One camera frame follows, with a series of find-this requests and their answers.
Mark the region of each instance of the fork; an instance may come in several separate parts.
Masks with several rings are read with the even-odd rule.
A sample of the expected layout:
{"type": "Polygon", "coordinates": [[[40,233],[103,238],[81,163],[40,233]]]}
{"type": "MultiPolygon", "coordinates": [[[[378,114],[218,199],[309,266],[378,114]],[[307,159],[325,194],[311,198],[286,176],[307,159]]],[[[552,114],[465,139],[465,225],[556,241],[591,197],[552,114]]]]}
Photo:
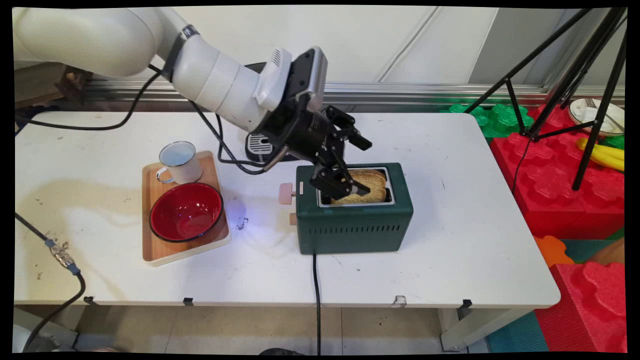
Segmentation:
{"type": "MultiPolygon", "coordinates": [[[[588,108],[595,108],[595,109],[597,109],[597,108],[598,108],[598,106],[596,106],[595,102],[593,102],[593,99],[592,99],[592,98],[590,98],[590,97],[585,98],[585,99],[584,99],[584,102],[587,104],[587,107],[588,107],[588,108]]],[[[624,127],[622,127],[622,126],[620,126],[620,124],[619,124],[619,123],[617,123],[615,120],[613,120],[613,118],[612,118],[612,117],[610,117],[610,116],[609,116],[609,114],[604,113],[604,115],[605,115],[606,117],[608,117],[608,118],[609,118],[609,120],[611,120],[614,124],[616,124],[616,126],[618,126],[620,129],[622,129],[622,131],[623,131],[623,132],[625,131],[625,128],[624,128],[624,127]]]]}

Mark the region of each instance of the red bowl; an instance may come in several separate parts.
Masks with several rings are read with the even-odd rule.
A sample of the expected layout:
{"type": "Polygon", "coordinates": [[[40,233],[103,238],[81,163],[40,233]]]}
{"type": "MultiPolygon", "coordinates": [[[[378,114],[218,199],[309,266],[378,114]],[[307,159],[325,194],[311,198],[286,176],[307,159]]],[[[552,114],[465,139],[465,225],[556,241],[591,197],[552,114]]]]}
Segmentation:
{"type": "Polygon", "coordinates": [[[151,209],[151,231],[171,243],[201,237],[216,225],[222,214],[222,196],[203,183],[178,185],[162,194],[151,209]]]}

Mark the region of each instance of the yellow banana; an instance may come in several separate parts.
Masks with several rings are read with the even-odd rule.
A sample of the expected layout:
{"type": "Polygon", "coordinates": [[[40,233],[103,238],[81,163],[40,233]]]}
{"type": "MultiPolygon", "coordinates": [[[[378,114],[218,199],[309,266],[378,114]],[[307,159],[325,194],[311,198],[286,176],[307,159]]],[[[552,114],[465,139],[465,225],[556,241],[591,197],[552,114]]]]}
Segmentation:
{"type": "MultiPolygon", "coordinates": [[[[578,149],[584,151],[587,144],[587,139],[581,138],[575,142],[578,149]]],[[[608,146],[595,145],[591,152],[591,160],[596,164],[604,167],[613,168],[615,170],[625,171],[625,151],[620,149],[614,149],[608,146]]]]}
{"type": "Polygon", "coordinates": [[[613,156],[616,159],[619,160],[624,160],[625,159],[625,151],[622,149],[616,149],[615,147],[611,147],[611,146],[604,146],[604,145],[596,145],[598,147],[598,151],[600,152],[604,152],[609,156],[613,156]]]}

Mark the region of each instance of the plate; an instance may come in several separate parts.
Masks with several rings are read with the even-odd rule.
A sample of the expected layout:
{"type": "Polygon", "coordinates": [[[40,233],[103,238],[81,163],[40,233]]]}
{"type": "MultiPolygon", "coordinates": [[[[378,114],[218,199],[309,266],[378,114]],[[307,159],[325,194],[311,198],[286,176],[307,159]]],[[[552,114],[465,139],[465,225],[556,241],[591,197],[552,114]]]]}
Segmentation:
{"type": "MultiPolygon", "coordinates": [[[[600,100],[598,99],[593,99],[593,103],[596,104],[596,107],[600,106],[600,100]]],[[[589,122],[593,120],[593,119],[585,119],[584,110],[586,108],[587,108],[587,102],[585,99],[574,100],[571,103],[571,105],[569,105],[569,115],[571,115],[571,119],[576,125],[583,124],[585,122],[589,122]]],[[[619,106],[609,104],[609,107],[607,108],[607,115],[612,117],[622,127],[625,126],[625,110],[621,109],[619,106]]],[[[585,130],[590,132],[591,127],[586,127],[585,130]]],[[[602,127],[600,128],[600,135],[620,136],[624,134],[625,134],[624,130],[620,129],[608,117],[604,117],[604,122],[602,123],[602,127]]]]}

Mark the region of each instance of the green toaster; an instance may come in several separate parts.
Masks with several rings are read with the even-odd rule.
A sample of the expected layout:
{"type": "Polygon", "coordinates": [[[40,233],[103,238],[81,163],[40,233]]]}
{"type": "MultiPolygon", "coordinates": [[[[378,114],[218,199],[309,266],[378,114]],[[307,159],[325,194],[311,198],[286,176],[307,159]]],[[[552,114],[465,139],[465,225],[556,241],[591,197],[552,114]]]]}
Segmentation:
{"type": "Polygon", "coordinates": [[[384,202],[331,204],[331,198],[311,186],[314,166],[296,170],[296,221],[302,254],[343,254],[397,251],[413,215],[399,163],[348,165],[349,169],[380,171],[387,178],[384,202]]]}

